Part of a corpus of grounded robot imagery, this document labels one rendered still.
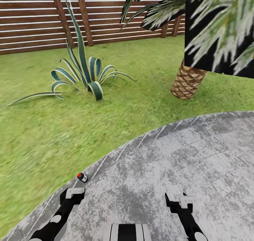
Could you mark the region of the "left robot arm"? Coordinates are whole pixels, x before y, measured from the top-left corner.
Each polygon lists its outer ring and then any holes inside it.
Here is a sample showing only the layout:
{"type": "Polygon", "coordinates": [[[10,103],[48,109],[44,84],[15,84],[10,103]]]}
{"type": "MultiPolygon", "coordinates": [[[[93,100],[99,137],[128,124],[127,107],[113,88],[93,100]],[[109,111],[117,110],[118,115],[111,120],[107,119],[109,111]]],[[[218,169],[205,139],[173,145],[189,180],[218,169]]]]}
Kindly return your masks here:
{"type": "Polygon", "coordinates": [[[59,210],[41,230],[36,230],[28,241],[60,241],[64,236],[68,216],[74,205],[84,199],[85,188],[68,188],[60,196],[59,210]]]}

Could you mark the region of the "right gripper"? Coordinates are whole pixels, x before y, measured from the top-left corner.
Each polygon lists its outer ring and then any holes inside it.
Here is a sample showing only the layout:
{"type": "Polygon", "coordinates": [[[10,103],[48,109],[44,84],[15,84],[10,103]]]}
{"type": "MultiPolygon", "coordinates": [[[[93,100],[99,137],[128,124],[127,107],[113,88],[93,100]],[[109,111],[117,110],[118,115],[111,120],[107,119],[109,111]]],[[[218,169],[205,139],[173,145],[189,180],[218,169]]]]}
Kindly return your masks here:
{"type": "Polygon", "coordinates": [[[166,197],[167,206],[168,207],[170,206],[171,213],[177,213],[181,222],[185,217],[192,217],[192,213],[193,213],[192,204],[188,204],[187,205],[188,208],[182,208],[179,202],[171,202],[167,196],[167,193],[165,193],[165,197],[166,197]]]}

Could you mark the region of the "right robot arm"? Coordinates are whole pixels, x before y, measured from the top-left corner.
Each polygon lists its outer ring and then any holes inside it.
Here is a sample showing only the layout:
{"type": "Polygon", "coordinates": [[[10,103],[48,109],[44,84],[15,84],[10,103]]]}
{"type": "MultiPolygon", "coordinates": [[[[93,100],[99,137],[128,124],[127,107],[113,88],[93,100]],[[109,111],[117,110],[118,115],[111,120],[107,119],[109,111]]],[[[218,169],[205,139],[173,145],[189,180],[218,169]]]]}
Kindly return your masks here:
{"type": "Polygon", "coordinates": [[[171,202],[167,193],[165,193],[165,197],[167,206],[170,206],[171,213],[177,213],[182,222],[185,233],[188,236],[186,241],[208,241],[192,217],[193,204],[197,203],[198,198],[194,195],[183,195],[179,196],[180,202],[171,202]]]}

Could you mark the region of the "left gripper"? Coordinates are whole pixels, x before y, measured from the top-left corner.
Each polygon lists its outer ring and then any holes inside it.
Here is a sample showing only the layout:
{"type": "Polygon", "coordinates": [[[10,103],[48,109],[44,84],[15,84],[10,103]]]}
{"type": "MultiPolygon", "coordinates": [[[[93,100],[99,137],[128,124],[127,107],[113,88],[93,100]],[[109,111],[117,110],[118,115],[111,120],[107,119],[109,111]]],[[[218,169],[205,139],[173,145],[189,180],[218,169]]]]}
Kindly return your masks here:
{"type": "Polygon", "coordinates": [[[84,199],[84,193],[81,194],[74,194],[70,199],[66,199],[66,193],[67,193],[67,189],[65,189],[65,191],[63,191],[63,193],[60,196],[60,205],[68,205],[70,206],[71,210],[73,208],[74,205],[78,205],[80,204],[80,202],[84,199]]]}

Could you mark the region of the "robot trunk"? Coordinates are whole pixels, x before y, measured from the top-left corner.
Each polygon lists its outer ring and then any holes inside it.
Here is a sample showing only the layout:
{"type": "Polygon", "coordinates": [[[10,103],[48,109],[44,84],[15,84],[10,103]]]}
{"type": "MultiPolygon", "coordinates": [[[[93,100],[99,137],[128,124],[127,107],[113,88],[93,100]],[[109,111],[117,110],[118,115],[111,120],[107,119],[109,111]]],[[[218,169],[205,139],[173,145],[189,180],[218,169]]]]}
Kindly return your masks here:
{"type": "Polygon", "coordinates": [[[103,241],[151,241],[147,224],[107,224],[103,241]]]}

